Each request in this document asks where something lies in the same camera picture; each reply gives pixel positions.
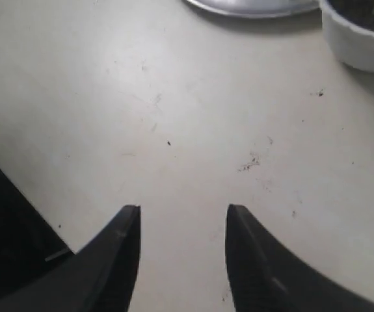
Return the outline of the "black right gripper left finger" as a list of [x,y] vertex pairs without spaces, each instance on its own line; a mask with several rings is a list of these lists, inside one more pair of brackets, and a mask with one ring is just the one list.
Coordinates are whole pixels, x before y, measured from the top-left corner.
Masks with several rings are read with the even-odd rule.
[[140,236],[140,207],[126,205],[79,253],[0,299],[0,311],[128,311]]

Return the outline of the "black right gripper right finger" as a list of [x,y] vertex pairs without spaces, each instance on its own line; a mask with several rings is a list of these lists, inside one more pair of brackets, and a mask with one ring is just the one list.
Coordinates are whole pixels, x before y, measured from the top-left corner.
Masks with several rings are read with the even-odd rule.
[[236,311],[374,311],[374,302],[306,264],[243,205],[228,207],[224,253]]

